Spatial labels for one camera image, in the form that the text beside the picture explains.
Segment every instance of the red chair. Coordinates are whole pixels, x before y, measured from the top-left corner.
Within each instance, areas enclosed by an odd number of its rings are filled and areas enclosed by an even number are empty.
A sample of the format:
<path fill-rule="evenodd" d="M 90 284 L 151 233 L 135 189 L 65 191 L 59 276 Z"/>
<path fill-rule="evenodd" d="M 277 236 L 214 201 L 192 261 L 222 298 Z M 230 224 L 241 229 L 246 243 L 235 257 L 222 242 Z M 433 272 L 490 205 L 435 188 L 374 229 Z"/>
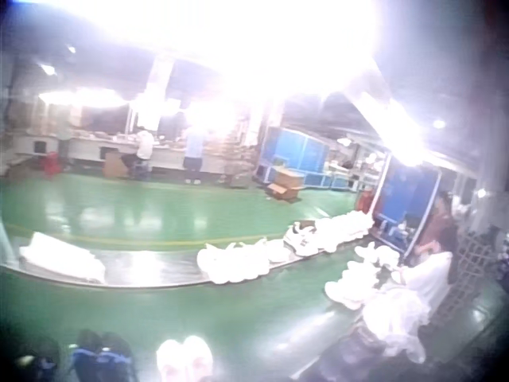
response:
<path fill-rule="evenodd" d="M 58 164 L 58 154 L 55 152 L 47 153 L 46 156 L 42 158 L 42 165 L 48 179 L 51 179 L 62 171 Z"/>

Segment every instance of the ceiling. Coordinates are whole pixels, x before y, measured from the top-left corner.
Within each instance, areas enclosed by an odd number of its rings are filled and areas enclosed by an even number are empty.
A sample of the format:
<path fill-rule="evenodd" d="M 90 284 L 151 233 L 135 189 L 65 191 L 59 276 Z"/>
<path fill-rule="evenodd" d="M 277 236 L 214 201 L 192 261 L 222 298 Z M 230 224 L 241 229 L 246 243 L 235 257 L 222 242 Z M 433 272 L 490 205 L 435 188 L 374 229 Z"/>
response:
<path fill-rule="evenodd" d="M 415 119 L 433 150 L 475 166 L 484 132 L 482 120 L 472 118 L 472 103 L 479 103 L 477 89 L 484 78 L 484 18 L 478 2 L 378 0 L 378 4 L 381 25 L 374 58 L 393 97 Z M 126 98 L 143 91 L 153 63 L 154 52 L 116 41 L 87 21 L 49 7 L 13 6 L 2 29 L 2 50 L 23 57 L 22 70 L 51 64 L 67 80 L 114 88 Z M 48 84 L 44 73 L 38 73 L 45 87 L 58 85 Z M 179 60 L 167 94 L 206 95 L 216 89 L 217 82 L 218 75 L 211 69 Z M 327 99 L 292 96 L 286 118 L 329 138 L 345 131 L 375 135 L 340 93 Z M 437 119 L 445 122 L 444 129 L 433 127 Z"/>

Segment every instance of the white cloth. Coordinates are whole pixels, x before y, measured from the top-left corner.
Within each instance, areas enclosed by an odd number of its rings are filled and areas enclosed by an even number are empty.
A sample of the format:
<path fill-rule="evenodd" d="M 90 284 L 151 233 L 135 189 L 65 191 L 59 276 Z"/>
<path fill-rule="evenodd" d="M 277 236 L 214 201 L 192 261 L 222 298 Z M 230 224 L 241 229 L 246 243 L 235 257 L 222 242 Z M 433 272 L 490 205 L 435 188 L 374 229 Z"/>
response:
<path fill-rule="evenodd" d="M 153 151 L 153 135 L 146 130 L 142 130 L 136 134 L 138 140 L 138 152 L 136 155 L 140 159 L 149 160 Z"/>
<path fill-rule="evenodd" d="M 363 320 L 386 343 L 385 356 L 394 357 L 405 350 L 411 361 L 419 364 L 425 361 L 418 329 L 429 322 L 429 306 L 418 292 L 399 286 L 378 293 L 363 308 Z"/>
<path fill-rule="evenodd" d="M 447 275 L 451 266 L 451 252 L 431 255 L 426 261 L 402 271 L 406 287 L 415 290 L 434 312 L 450 290 Z"/>
<path fill-rule="evenodd" d="M 207 132 L 199 128 L 191 127 L 186 131 L 185 136 L 187 139 L 185 156 L 187 158 L 201 158 Z"/>

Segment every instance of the blue machine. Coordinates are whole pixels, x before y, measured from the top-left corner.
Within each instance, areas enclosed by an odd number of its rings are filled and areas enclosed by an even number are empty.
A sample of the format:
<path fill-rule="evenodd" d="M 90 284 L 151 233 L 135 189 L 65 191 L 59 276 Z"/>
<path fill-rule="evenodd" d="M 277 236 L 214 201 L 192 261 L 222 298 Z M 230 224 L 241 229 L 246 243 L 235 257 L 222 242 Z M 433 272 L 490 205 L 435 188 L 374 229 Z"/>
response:
<path fill-rule="evenodd" d="M 385 244 L 408 253 L 414 246 L 431 211 L 441 173 L 431 166 L 406 167 L 395 159 L 388 164 L 387 175 L 375 202 L 374 231 Z"/>
<path fill-rule="evenodd" d="M 348 179 L 325 174 L 328 146 L 300 131 L 270 127 L 263 144 L 256 177 L 262 183 L 274 181 L 274 166 L 285 166 L 305 175 L 304 185 L 322 189 L 348 189 Z"/>

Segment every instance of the conveyor belt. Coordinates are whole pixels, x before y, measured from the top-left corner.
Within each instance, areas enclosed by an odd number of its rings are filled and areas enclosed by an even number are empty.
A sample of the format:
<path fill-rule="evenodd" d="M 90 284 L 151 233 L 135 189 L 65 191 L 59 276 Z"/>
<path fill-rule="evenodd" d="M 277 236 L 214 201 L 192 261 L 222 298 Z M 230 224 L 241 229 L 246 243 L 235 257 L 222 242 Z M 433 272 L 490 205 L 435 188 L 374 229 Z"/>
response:
<path fill-rule="evenodd" d="M 19 247 L 28 245 L 28 240 L 15 238 L 13 240 L 14 253 L 19 253 Z M 353 243 L 341 246 L 338 251 L 352 248 Z M 190 251 L 91 251 L 106 268 L 106 283 L 84 279 L 74 279 L 66 275 L 48 271 L 36 265 L 24 262 L 19 258 L 8 259 L 2 266 L 10 270 L 19 271 L 40 279 L 49 279 L 60 283 L 88 285 L 94 287 L 113 288 L 169 288 L 184 287 L 210 283 L 209 277 L 196 264 L 196 250 Z M 301 258 L 292 254 L 284 263 L 272 264 L 271 269 L 284 267 Z"/>

